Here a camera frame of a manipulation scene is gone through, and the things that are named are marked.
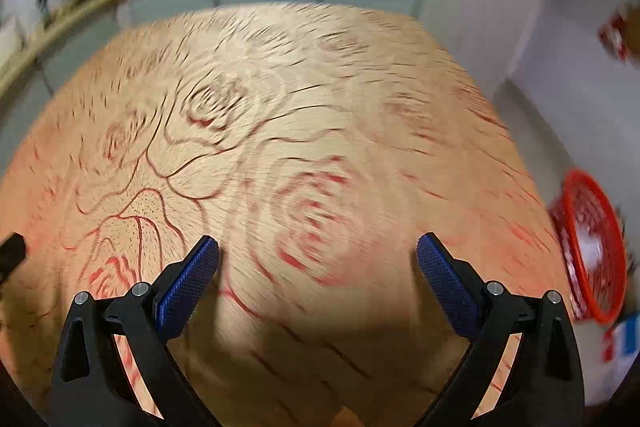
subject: metal screw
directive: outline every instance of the metal screw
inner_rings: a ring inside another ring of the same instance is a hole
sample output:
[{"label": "metal screw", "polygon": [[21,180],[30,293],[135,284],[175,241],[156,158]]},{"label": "metal screw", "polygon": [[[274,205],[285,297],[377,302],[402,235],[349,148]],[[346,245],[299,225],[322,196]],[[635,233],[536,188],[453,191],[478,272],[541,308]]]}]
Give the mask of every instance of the metal screw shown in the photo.
[{"label": "metal screw", "polygon": [[551,290],[548,294],[546,294],[546,298],[553,302],[553,304],[559,304],[562,300],[562,297],[556,290]]},{"label": "metal screw", "polygon": [[76,304],[84,304],[88,298],[89,298],[89,293],[80,292],[78,295],[74,297],[74,302]]},{"label": "metal screw", "polygon": [[138,284],[134,284],[131,289],[131,293],[136,297],[142,297],[146,292],[149,291],[149,285],[146,282],[139,282]]},{"label": "metal screw", "polygon": [[487,290],[491,295],[502,295],[504,293],[504,286],[502,286],[499,282],[491,281],[487,286]]}]

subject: black object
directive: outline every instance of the black object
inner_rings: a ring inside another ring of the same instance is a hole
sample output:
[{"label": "black object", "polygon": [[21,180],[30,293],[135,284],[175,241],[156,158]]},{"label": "black object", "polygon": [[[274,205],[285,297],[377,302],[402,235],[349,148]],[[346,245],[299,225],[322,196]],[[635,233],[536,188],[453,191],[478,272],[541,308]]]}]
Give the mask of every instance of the black object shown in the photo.
[{"label": "black object", "polygon": [[0,247],[0,285],[24,261],[26,255],[27,247],[19,233],[14,233],[2,244]]},{"label": "black object", "polygon": [[[497,281],[484,283],[433,233],[420,238],[417,258],[452,326],[472,343],[415,427],[582,427],[582,369],[560,294],[523,297]],[[522,334],[520,346],[498,403],[472,419],[514,333]]]},{"label": "black object", "polygon": [[[10,240],[16,248],[18,238]],[[535,299],[512,295],[495,281],[485,284],[471,265],[453,259],[432,233],[420,239],[417,250],[420,268],[454,327],[474,341],[416,427],[581,426],[582,373],[559,294],[549,291]],[[166,339],[184,327],[218,263],[218,244],[204,236],[184,261],[166,267],[153,285],[137,283],[125,296],[112,299],[79,293],[58,346],[50,423],[31,408],[0,364],[2,425],[220,427],[165,346]],[[456,300],[454,295],[463,298]],[[463,312],[460,303],[471,311]],[[472,419],[513,333],[522,333],[522,340],[498,404]],[[113,335],[127,337],[163,420],[140,409]]]}]

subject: blue gripper pad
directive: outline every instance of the blue gripper pad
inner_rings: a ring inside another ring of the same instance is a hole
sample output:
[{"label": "blue gripper pad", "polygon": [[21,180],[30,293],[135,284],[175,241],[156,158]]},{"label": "blue gripper pad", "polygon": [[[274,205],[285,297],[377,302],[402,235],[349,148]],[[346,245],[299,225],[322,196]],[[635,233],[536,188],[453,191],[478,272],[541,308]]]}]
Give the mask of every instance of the blue gripper pad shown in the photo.
[{"label": "blue gripper pad", "polygon": [[475,340],[480,331],[478,303],[452,267],[455,260],[428,234],[418,240],[416,253],[420,270],[456,334]]},{"label": "blue gripper pad", "polygon": [[175,263],[179,273],[173,283],[158,295],[159,300],[154,304],[156,331],[163,343],[180,336],[200,296],[218,270],[219,261],[218,243],[204,235],[184,261]]}]

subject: floor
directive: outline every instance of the floor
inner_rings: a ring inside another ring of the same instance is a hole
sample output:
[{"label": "floor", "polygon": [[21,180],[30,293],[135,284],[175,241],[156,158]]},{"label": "floor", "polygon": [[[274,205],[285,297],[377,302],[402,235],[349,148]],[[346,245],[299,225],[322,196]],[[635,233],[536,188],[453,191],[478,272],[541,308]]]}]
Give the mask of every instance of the floor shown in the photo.
[{"label": "floor", "polygon": [[[494,106],[502,121],[509,127],[540,195],[551,204],[560,192],[564,173],[573,162],[551,127],[534,105],[512,82],[507,81],[496,92]],[[594,405],[606,400],[612,386],[612,364],[602,362],[604,328],[595,321],[574,325],[582,372],[585,399]]]}]

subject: red plastic basket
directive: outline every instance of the red plastic basket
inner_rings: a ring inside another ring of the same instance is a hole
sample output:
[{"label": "red plastic basket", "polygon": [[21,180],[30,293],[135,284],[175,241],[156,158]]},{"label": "red plastic basket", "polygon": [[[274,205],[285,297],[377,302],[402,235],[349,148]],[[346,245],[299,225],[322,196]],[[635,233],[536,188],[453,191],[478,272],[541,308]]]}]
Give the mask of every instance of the red plastic basket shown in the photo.
[{"label": "red plastic basket", "polygon": [[[611,324],[620,314],[626,291],[626,255],[618,219],[604,191],[586,172],[574,169],[550,209],[572,290],[576,319],[593,317]],[[585,267],[577,227],[602,245],[602,256]]]}]

